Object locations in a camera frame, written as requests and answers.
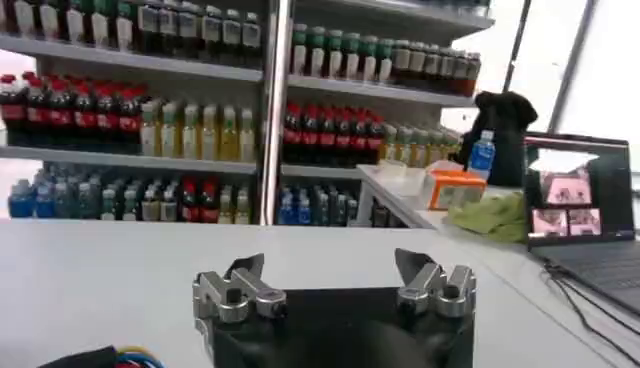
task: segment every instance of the black cable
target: black cable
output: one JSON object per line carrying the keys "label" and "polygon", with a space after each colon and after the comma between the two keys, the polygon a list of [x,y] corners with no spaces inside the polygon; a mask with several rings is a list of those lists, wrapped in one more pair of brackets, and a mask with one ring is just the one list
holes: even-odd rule
{"label": "black cable", "polygon": [[571,308],[574,310],[574,312],[576,312],[576,314],[578,315],[578,318],[580,318],[580,322],[582,323],[582,326],[587,331],[599,336],[601,339],[606,341],[609,345],[611,345],[614,349],[616,349],[620,354],[624,355],[627,359],[629,359],[636,367],[640,367],[640,361],[638,361],[631,354],[629,354],[622,346],[618,345],[615,341],[613,341],[612,339],[607,337],[605,334],[603,334],[602,332],[600,332],[599,330],[597,330],[596,328],[592,327],[589,324],[589,322],[587,321],[587,318],[582,313],[582,310],[580,310],[576,302],[573,300],[573,298],[565,288],[565,285],[558,280],[556,272],[550,270],[550,268],[547,269],[547,272],[551,276],[551,281],[553,281],[556,285],[558,285],[558,287],[560,288],[560,291],[562,291],[564,296],[567,298],[567,300],[571,304]]}

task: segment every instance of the white shelf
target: white shelf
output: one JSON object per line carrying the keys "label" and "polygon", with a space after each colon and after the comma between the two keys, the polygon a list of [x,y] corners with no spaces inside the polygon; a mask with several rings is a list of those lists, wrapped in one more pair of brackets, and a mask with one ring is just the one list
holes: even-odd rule
{"label": "white shelf", "polygon": [[423,102],[443,107],[474,107],[473,99],[433,92],[418,91],[397,86],[374,83],[289,75],[289,86],[317,89],[353,95],[387,98],[401,101]]}
{"label": "white shelf", "polygon": [[27,160],[68,162],[86,165],[139,167],[149,169],[224,172],[234,174],[253,174],[256,170],[256,165],[254,163],[187,160],[167,157],[14,146],[6,144],[5,131],[0,133],[0,157],[2,158],[20,158]]}
{"label": "white shelf", "polygon": [[32,56],[48,56],[203,77],[247,82],[262,80],[262,71],[259,70],[208,64],[200,61],[130,54],[117,50],[103,50],[63,42],[41,41],[8,35],[0,35],[0,49]]}
{"label": "white shelf", "polygon": [[341,169],[333,167],[316,167],[301,165],[282,165],[282,175],[302,176],[310,178],[359,180],[357,169]]}

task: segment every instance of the blue wire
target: blue wire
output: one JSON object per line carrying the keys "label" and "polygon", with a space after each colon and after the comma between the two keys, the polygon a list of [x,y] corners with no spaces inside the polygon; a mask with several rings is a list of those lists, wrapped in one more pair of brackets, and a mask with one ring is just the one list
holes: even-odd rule
{"label": "blue wire", "polygon": [[160,362],[144,354],[122,353],[118,355],[118,363],[124,363],[128,361],[132,361],[136,363],[144,363],[148,366],[151,366],[152,368],[164,368],[164,366],[160,364]]}

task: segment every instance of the small box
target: small box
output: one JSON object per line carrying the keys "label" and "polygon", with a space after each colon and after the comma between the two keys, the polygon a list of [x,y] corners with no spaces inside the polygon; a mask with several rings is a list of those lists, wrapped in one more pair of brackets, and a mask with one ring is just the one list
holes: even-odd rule
{"label": "small box", "polygon": [[465,171],[433,170],[427,173],[421,198],[428,203],[428,209],[447,211],[468,202],[482,199],[487,183]]}

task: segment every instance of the laptop screen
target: laptop screen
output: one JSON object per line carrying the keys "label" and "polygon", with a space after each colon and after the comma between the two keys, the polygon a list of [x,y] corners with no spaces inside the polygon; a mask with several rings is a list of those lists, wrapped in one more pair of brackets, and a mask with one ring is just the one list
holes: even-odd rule
{"label": "laptop screen", "polygon": [[627,142],[530,134],[524,182],[530,246],[634,239]]}

